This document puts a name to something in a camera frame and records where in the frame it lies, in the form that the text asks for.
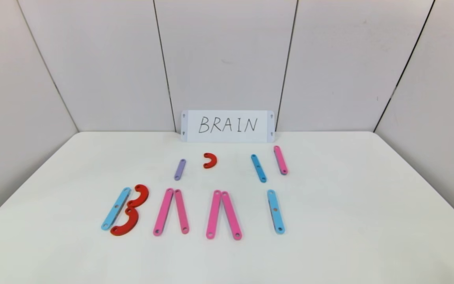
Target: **magnet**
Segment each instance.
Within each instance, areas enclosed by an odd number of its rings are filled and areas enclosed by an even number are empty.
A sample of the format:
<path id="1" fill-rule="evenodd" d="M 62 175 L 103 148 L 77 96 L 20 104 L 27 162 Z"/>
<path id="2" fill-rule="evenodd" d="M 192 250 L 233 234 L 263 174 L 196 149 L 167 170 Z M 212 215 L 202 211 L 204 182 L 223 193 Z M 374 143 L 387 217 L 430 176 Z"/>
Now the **magnet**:
<path id="1" fill-rule="evenodd" d="M 187 219 L 187 212 L 185 211 L 185 205 L 183 203 L 182 191 L 179 189 L 175 190 L 176 207 L 178 208 L 178 219 L 180 220 L 180 228 L 183 234 L 189 232 L 189 221 Z"/>
<path id="2" fill-rule="evenodd" d="M 260 165 L 260 162 L 259 162 L 256 154 L 252 154 L 252 161 L 253 161 L 253 165 L 255 166 L 255 170 L 257 171 L 260 181 L 266 182 L 267 178 L 265 177 L 264 170 L 262 169 L 262 166 Z"/>
<path id="3" fill-rule="evenodd" d="M 288 174 L 287 165 L 285 164 L 285 159 L 283 159 L 283 154 L 279 146 L 274 146 L 274 155 L 276 156 L 276 162 L 278 163 L 279 172 L 286 176 Z"/>
<path id="4" fill-rule="evenodd" d="M 130 200 L 127 202 L 127 207 L 133 207 L 136 208 L 140 206 L 141 204 L 145 203 L 145 201 L 148 199 L 148 188 L 144 185 L 137 185 L 134 187 L 134 189 L 139 192 L 138 198 L 134 200 Z"/>
<path id="5" fill-rule="evenodd" d="M 139 219 L 137 210 L 133 207 L 127 207 L 125 212 L 126 215 L 129 216 L 129 219 L 122 226 L 113 226 L 113 228 L 110 230 L 112 235 L 119 236 L 127 234 L 134 228 L 134 226 L 136 226 L 136 223 L 138 222 Z"/>
<path id="6" fill-rule="evenodd" d="M 205 163 L 205 164 L 203 165 L 203 167 L 204 167 L 205 169 L 212 168 L 212 167 L 214 167 L 214 166 L 216 165 L 216 161 L 217 161 L 217 160 L 216 160 L 216 156 L 213 155 L 212 153 L 204 153 L 204 158 L 211 159 L 210 162 Z"/>
<path id="7" fill-rule="evenodd" d="M 119 198 L 117 199 L 117 201 L 115 201 L 115 204 L 113 205 L 112 209 L 108 213 L 108 216 L 106 216 L 106 219 L 101 225 L 101 229 L 106 231 L 111 228 L 111 226 L 115 222 L 115 219 L 117 219 L 117 216 L 120 214 L 122 207 L 124 207 L 124 203 L 126 203 L 126 200 L 130 193 L 131 189 L 129 187 L 126 187 L 122 190 Z"/>
<path id="8" fill-rule="evenodd" d="M 171 200 L 173 199 L 173 193 L 173 189 L 167 189 L 166 193 L 164 194 L 164 199 L 162 200 L 162 205 L 160 205 L 160 211 L 159 215 L 157 216 L 155 228 L 153 228 L 153 235 L 159 236 L 164 230 L 167 214 L 169 213 L 169 207 L 171 206 Z"/>
<path id="9" fill-rule="evenodd" d="M 285 233 L 285 225 L 283 224 L 283 218 L 281 217 L 281 210 L 279 210 L 278 198 L 276 192 L 272 189 L 267 191 L 267 199 L 269 200 L 269 209 L 271 211 L 272 223 L 274 224 L 274 230 L 278 234 Z"/>
<path id="10" fill-rule="evenodd" d="M 216 225 L 218 224 L 218 212 L 220 211 L 220 202 L 223 202 L 225 214 L 229 221 L 229 227 L 231 227 L 232 236 L 236 241 L 239 241 L 243 234 L 239 227 L 234 207 L 232 206 L 231 198 L 228 192 L 214 191 L 213 201 L 211 202 L 211 209 L 209 211 L 208 227 L 206 230 L 207 239 L 214 239 L 216 235 Z"/>
<path id="11" fill-rule="evenodd" d="M 180 178 L 182 178 L 182 173 L 183 173 L 183 169 L 185 168 L 185 163 L 187 163 L 187 160 L 185 160 L 185 159 L 180 160 L 180 163 L 178 164 L 178 169 L 176 169 L 175 180 L 180 180 Z"/>

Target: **white wall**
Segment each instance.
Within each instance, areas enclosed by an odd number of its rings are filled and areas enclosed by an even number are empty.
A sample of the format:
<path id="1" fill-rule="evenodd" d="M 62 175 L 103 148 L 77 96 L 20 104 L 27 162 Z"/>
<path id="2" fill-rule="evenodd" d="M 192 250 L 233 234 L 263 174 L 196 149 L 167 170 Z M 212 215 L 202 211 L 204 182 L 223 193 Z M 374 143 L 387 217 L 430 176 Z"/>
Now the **white wall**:
<path id="1" fill-rule="evenodd" d="M 432 0 L 301 0 L 278 131 L 373 131 Z"/>
<path id="2" fill-rule="evenodd" d="M 437 0 L 376 133 L 454 207 L 454 0 Z"/>
<path id="3" fill-rule="evenodd" d="M 152 0 L 19 0 L 80 131 L 174 131 Z"/>
<path id="4" fill-rule="evenodd" d="M 0 0 L 0 206 L 76 132 L 17 2 Z"/>
<path id="5" fill-rule="evenodd" d="M 296 0 L 155 0 L 178 131 L 189 109 L 278 112 Z"/>

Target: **wall seam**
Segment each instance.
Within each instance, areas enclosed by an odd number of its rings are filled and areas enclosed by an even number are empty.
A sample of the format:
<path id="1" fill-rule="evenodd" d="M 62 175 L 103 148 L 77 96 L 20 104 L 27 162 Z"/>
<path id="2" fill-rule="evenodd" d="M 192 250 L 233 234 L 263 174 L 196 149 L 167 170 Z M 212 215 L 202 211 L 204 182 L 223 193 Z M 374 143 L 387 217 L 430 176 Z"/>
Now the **wall seam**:
<path id="1" fill-rule="evenodd" d="M 388 102 L 386 102 L 385 108 L 384 108 L 383 112 L 381 113 L 380 119 L 378 119 L 378 123 L 376 124 L 376 126 L 373 130 L 374 133 L 376 132 L 376 129 L 378 129 L 378 126 L 380 125 L 380 122 L 383 119 L 383 115 L 391 102 L 391 98 L 393 97 L 393 95 L 395 94 L 395 91 L 397 90 L 398 84 L 400 83 L 402 76 L 404 76 L 404 72 L 406 71 L 406 68 L 409 65 L 409 61 L 411 61 L 411 57 L 413 56 L 416 46 L 418 45 L 418 41 L 420 41 L 421 34 L 423 33 L 423 29 L 425 29 L 425 25 L 427 24 L 430 13 L 432 12 L 432 8 L 434 7 L 434 3 L 435 3 L 435 0 L 432 1 L 432 5 L 430 6 L 430 9 L 428 10 L 427 18 L 425 18 L 425 22 L 423 22 L 423 26 L 421 27 L 420 34 L 418 35 L 418 38 L 416 39 L 416 43 L 413 46 L 413 50 L 411 51 L 411 54 L 409 54 L 409 58 L 407 58 L 406 65 L 404 66 L 404 69 L 402 70 L 402 73 L 400 74 L 400 77 L 398 78 L 395 88 L 393 88 L 393 92 L 391 93 L 391 96 L 390 96 Z"/>
<path id="2" fill-rule="evenodd" d="M 72 115 L 71 115 L 71 112 L 69 111 L 68 109 L 68 106 L 66 105 L 66 103 L 64 102 L 64 99 L 63 99 L 63 96 L 61 95 L 61 92 L 59 91 L 59 88 L 57 88 L 57 84 L 54 80 L 54 78 L 52 77 L 52 74 L 50 73 L 50 70 L 47 66 L 47 63 L 45 62 L 45 59 L 43 58 L 43 54 L 41 54 L 41 50 L 39 49 L 38 47 L 38 43 L 36 43 L 36 39 L 34 38 L 34 35 L 33 35 L 33 32 L 31 31 L 31 28 L 29 27 L 29 23 L 27 22 L 27 19 L 26 19 L 26 16 L 24 15 L 24 11 L 22 11 L 22 7 L 20 6 L 20 2 L 19 0 L 15 0 L 17 2 L 17 5 L 19 6 L 19 9 L 20 9 L 20 13 L 22 14 L 22 18 L 24 18 L 24 22 L 26 23 L 27 25 L 27 29 L 29 30 L 29 34 L 31 34 L 31 38 L 33 39 L 34 41 L 34 45 L 36 46 L 36 50 L 38 50 L 38 54 L 39 56 L 41 57 L 41 61 L 43 62 L 43 65 L 45 65 L 45 69 L 47 70 L 48 72 L 48 75 L 50 76 L 50 79 L 52 80 L 52 83 L 54 84 L 54 87 L 56 88 L 56 91 L 57 91 L 57 94 L 59 95 L 59 97 L 61 98 L 61 101 L 63 102 L 64 104 L 64 108 L 66 109 L 66 111 L 68 112 L 68 115 L 71 119 L 71 121 L 73 122 L 73 125 L 74 127 L 76 128 L 76 131 L 79 133 L 80 130 L 78 129 L 78 126 L 76 125 L 76 122 L 74 121 Z"/>
<path id="3" fill-rule="evenodd" d="M 173 111 L 173 101 L 171 99 L 171 91 L 169 90 L 169 79 L 167 78 L 166 60 L 164 59 L 164 48 L 162 47 L 162 39 L 160 38 L 159 20 L 157 18 L 157 7 L 155 7 L 155 0 L 153 0 L 153 11 L 155 12 L 155 22 L 157 23 L 157 33 L 159 34 L 160 52 L 162 53 L 162 63 L 164 64 L 164 74 L 166 75 L 167 95 L 169 96 L 171 115 L 173 117 L 173 124 L 175 125 L 176 132 L 175 112 Z"/>
<path id="4" fill-rule="evenodd" d="M 285 73 L 283 74 L 283 84 L 281 86 L 281 95 L 279 97 L 278 115 L 276 116 L 276 126 L 274 131 L 278 128 L 279 113 L 281 111 L 281 102 L 283 101 L 283 90 L 285 90 L 285 80 L 287 78 L 288 60 L 290 59 L 290 49 L 292 48 L 292 39 L 294 38 L 295 19 L 297 18 L 297 8 L 299 7 L 299 0 L 295 3 L 294 23 L 292 23 L 292 32 L 290 33 L 290 43 L 288 43 L 287 63 L 285 64 Z"/>

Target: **white table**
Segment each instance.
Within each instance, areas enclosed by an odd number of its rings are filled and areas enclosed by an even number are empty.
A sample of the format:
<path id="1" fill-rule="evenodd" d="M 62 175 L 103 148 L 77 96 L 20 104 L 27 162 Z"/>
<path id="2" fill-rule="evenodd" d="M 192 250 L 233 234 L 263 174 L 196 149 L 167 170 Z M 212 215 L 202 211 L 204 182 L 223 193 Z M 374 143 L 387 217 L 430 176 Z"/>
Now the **white table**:
<path id="1" fill-rule="evenodd" d="M 378 136 L 279 133 L 275 144 L 287 176 L 272 144 L 75 135 L 0 208 L 0 284 L 454 284 L 454 210 Z M 205 152 L 218 157 L 212 169 L 202 167 Z M 187 165 L 175 181 L 182 158 Z M 138 183 L 150 197 L 135 228 L 121 237 L 101 230 L 121 190 Z M 180 232 L 173 202 L 155 237 L 168 187 L 183 191 L 190 232 Z M 223 209 L 216 238 L 205 237 L 215 189 L 231 194 L 241 241 Z M 274 231 L 267 189 L 277 192 L 283 235 Z M 115 224 L 126 219 L 122 212 Z"/>

